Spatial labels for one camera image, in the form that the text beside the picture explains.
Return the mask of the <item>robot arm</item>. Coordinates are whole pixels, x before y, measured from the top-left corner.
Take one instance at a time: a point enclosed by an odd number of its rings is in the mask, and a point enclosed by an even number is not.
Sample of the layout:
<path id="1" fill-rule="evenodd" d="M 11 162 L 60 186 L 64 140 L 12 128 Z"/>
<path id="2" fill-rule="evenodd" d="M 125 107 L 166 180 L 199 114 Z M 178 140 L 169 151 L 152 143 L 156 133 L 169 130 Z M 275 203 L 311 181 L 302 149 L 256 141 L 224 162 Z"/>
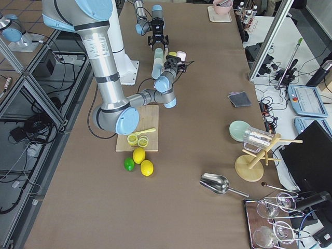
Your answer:
<path id="1" fill-rule="evenodd" d="M 163 50 L 168 48 L 169 37 L 164 34 L 165 21 L 161 5 L 153 5 L 151 12 L 144 7 L 143 1 L 133 1 L 132 5 L 136 14 L 136 32 L 147 36 L 148 46 L 154 50 L 155 45 L 160 45 Z"/>
<path id="2" fill-rule="evenodd" d="M 168 55 L 164 71 L 155 80 L 153 89 L 126 97 L 120 82 L 118 63 L 114 58 L 114 42 L 119 35 L 109 35 L 110 28 L 119 27 L 114 1 L 43 1 L 45 25 L 80 35 L 90 60 L 103 103 L 93 111 L 93 122 L 102 130 L 128 135 L 140 120 L 139 106 L 151 102 L 166 108 L 176 105 L 173 83 L 185 71 L 184 60 Z"/>

